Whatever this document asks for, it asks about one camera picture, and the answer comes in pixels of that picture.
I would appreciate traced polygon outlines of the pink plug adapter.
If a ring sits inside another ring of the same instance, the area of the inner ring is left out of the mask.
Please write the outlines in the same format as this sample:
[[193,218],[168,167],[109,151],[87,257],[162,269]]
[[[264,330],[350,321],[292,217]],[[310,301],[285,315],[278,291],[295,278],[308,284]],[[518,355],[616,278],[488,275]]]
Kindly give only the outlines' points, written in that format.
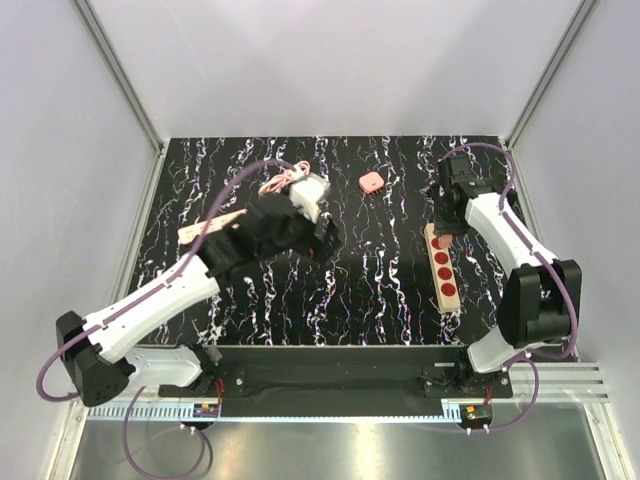
[[452,235],[442,235],[438,238],[439,245],[442,249],[448,249],[453,241]]

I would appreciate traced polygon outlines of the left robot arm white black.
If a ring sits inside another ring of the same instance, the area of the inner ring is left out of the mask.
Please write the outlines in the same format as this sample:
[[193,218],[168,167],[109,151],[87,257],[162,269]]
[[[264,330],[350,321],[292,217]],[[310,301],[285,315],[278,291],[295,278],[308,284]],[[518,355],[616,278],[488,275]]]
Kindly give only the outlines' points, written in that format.
[[73,311],[56,322],[60,358],[82,403],[96,407],[129,388],[176,389],[194,396],[215,386],[221,359],[214,347],[141,347],[139,341],[189,307],[216,297],[243,271],[288,251],[318,263],[339,245],[338,229],[316,228],[324,194],[296,184],[266,193],[236,215],[205,225],[189,252],[166,272],[117,303],[80,317]]

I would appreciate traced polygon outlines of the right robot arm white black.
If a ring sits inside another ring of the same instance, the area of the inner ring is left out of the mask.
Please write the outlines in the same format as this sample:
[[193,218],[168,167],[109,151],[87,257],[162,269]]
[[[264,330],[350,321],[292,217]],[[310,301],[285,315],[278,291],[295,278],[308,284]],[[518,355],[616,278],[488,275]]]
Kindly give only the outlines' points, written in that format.
[[446,246],[451,237],[474,231],[507,277],[496,326],[467,346],[454,371],[457,390],[470,397],[480,394],[490,374],[534,351],[554,360],[572,354],[582,287],[578,263],[561,260],[544,247],[513,212],[507,190],[476,175],[460,147],[439,160],[430,195],[436,242]]

